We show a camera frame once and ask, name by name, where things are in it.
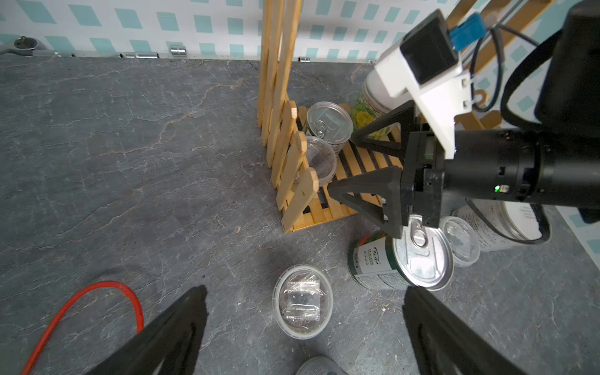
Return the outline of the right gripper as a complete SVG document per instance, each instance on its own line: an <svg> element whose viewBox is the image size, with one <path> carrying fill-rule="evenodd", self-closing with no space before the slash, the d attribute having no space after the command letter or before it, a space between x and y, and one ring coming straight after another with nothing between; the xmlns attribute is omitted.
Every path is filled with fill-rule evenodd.
<svg viewBox="0 0 600 375"><path fill-rule="evenodd" d="M362 214L393 238L403 236L409 217L421 216L425 226L436 228L454 159L431 131L417 131L417 105L409 100L354 131L351 142L374 152L394 156L403 163L331 182L331 198Z"/></svg>

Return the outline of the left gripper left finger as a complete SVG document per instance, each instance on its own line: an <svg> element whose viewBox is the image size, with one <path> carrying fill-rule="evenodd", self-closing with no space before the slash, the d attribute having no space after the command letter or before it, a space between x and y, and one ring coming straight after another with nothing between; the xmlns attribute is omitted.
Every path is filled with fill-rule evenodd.
<svg viewBox="0 0 600 375"><path fill-rule="evenodd" d="M208 320L207 288L193 287L90 374L193 374Z"/></svg>

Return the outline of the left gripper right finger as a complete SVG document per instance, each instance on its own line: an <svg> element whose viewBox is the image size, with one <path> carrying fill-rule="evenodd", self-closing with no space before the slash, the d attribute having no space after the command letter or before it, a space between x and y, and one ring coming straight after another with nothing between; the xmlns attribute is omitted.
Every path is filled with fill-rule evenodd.
<svg viewBox="0 0 600 375"><path fill-rule="evenodd" d="M421 374L522 374L424 287L408 287L402 307Z"/></svg>

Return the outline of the green yellow white-lid can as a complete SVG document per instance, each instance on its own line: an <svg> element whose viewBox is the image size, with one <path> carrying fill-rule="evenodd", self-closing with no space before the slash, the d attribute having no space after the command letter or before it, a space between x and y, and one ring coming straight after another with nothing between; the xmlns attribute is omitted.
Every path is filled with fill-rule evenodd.
<svg viewBox="0 0 600 375"><path fill-rule="evenodd" d="M372 70L362 86L362 90L350 111L353 130L358 131L392 110L412 101L407 91L399 97L391 97L376 70Z"/></svg>

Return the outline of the small clear-lid cup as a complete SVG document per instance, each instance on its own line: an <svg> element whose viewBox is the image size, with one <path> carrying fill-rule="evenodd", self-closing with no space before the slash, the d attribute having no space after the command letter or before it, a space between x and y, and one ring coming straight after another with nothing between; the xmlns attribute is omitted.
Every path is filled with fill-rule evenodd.
<svg viewBox="0 0 600 375"><path fill-rule="evenodd" d="M319 186L327 185L337 170L337 154L323 139L307 136L306 159L309 167L317 172Z"/></svg>

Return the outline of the silver pull-tab can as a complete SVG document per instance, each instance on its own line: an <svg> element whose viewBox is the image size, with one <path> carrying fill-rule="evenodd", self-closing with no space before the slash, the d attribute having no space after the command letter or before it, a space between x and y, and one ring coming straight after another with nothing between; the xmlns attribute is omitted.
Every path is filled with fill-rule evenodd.
<svg viewBox="0 0 600 375"><path fill-rule="evenodd" d="M341 106L317 102L308 109L306 130L324 140L339 154L352 136L353 121Z"/></svg>

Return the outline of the tall green seed can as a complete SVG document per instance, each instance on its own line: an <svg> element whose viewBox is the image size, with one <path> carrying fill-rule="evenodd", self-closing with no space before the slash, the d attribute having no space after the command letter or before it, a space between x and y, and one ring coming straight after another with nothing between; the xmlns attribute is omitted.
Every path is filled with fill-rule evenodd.
<svg viewBox="0 0 600 375"><path fill-rule="evenodd" d="M455 267L442 230L412 215L400 238L379 231L353 243L348 269L357 284L370 290L416 286L438 291L449 284Z"/></svg>

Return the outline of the wooden two-tier shelf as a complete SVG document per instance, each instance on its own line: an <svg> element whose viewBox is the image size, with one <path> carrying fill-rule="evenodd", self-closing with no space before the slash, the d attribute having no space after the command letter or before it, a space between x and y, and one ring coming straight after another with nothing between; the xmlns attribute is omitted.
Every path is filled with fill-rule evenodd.
<svg viewBox="0 0 600 375"><path fill-rule="evenodd" d="M317 175L308 173L309 182L304 184L305 170L309 168L307 159L307 133L298 129L297 120L306 120L308 109L298 109L287 94L292 71L292 49L298 36L299 18L303 1L261 1L262 31L259 69L259 96L257 122L261 128L261 139L267 148L267 163L272 169L271 180L277 189L277 207L282 212L284 233L300 231L322 223L329 223L357 214L353 208L335 201L329 182L319 183L323 190L328 209L321 208L317 197ZM440 14L442 31L450 31L468 26L467 15L483 17L484 26L500 29L502 45L510 45L521 33L529 28L554 1L489 1L481 12L471 12L477 1L459 1L447 17L440 9L428 16ZM390 96L391 104L381 105L393 109L406 101L413 100L420 117L433 129L442 146L456 146L456 120L475 120L475 104L467 101L467 69L463 63L463 50L468 45L456 48L459 62L433 79L433 83L417 84L417 79L409 68L408 59L402 57L401 79L407 81L404 91Z"/></svg>

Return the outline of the white-lid white can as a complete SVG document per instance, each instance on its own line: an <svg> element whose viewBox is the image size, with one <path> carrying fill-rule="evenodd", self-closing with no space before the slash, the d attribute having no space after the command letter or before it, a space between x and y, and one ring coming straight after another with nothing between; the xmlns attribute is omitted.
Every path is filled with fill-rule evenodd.
<svg viewBox="0 0 600 375"><path fill-rule="evenodd" d="M551 237L548 218L537 204L473 200L452 215L472 226L484 253L540 245Z"/></svg>

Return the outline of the small clear-lid jar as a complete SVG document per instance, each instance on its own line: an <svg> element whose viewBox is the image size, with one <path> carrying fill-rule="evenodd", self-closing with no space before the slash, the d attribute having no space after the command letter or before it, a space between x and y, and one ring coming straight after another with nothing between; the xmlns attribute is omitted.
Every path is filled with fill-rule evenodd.
<svg viewBox="0 0 600 375"><path fill-rule="evenodd" d="M316 267L299 264L288 268L273 289L273 314L289 337L309 340L331 320L334 295L331 282Z"/></svg>

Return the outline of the purple label pull-tab can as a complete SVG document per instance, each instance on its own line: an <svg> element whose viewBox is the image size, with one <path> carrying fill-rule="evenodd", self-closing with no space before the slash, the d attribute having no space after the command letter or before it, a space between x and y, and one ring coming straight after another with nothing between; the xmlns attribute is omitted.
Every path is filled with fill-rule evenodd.
<svg viewBox="0 0 600 375"><path fill-rule="evenodd" d="M307 359L296 370L295 375L348 375L333 359L314 356Z"/></svg>

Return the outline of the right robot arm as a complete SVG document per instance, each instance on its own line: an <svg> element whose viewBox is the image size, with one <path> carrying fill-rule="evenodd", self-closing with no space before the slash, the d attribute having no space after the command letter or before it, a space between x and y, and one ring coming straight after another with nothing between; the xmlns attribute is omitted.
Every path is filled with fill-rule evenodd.
<svg viewBox="0 0 600 375"><path fill-rule="evenodd" d="M402 104L352 134L358 147L395 156L387 167L330 184L332 198L400 238L409 218L439 225L444 194L577 208L599 220L599 4L572 6L564 25L536 47L493 102L506 129L457 131L473 112L473 70L459 56L479 17L449 29L440 11L387 49L374 67Z"/></svg>

